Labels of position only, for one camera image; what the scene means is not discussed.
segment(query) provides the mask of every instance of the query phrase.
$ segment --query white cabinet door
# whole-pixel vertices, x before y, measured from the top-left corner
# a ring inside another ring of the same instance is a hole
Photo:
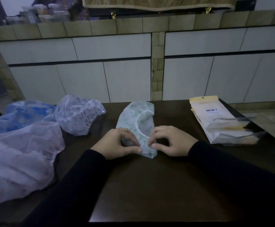
[[[150,59],[104,62],[111,103],[151,100]]]
[[[204,96],[213,57],[165,59],[163,100]]]
[[[246,29],[166,33],[165,56],[239,51]]]
[[[150,57],[151,34],[73,38],[79,61]]]
[[[66,95],[55,65],[12,67],[11,73],[27,100],[57,104]]]
[[[275,26],[247,28],[241,51],[275,49]]]
[[[71,38],[0,42],[7,64],[77,61]]]
[[[275,53],[263,54],[244,103],[275,101]]]
[[[205,95],[218,95],[226,103],[242,103],[261,57],[261,54],[214,57]]]
[[[103,62],[57,65],[67,95],[109,103]]]

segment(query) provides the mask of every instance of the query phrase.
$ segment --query white wall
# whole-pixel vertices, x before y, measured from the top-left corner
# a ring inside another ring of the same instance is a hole
[[[22,6],[31,5],[34,0],[0,0],[7,16],[14,16],[23,11]]]

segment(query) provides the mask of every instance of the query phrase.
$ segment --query barcode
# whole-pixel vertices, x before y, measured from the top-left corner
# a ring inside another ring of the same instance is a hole
[[[209,109],[209,110],[206,110],[206,111],[218,111],[217,109]]]

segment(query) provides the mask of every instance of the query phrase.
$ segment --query dark brown table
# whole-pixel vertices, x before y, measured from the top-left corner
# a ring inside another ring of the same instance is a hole
[[[152,103],[155,106],[155,126],[172,125],[208,142],[188,100]],[[120,113],[128,104],[104,103],[107,113],[93,123],[88,136],[66,134],[67,148],[56,161],[58,179],[69,171],[84,150],[91,148],[109,129],[115,128]],[[242,117],[229,105],[224,105],[235,117]],[[262,130],[254,123],[250,123],[248,128]],[[215,146],[275,173],[275,138],[268,133],[254,146]],[[154,159],[128,155],[112,160],[111,164],[112,171],[98,198],[91,222],[239,221],[246,218],[227,192],[185,157],[171,158],[159,152]],[[53,186],[24,199],[0,204],[0,222],[22,221]]]

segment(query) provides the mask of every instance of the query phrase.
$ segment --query barcode label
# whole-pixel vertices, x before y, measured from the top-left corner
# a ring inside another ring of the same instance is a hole
[[[205,110],[205,113],[206,114],[218,114],[219,110],[217,110],[217,109],[207,109],[207,110]]]

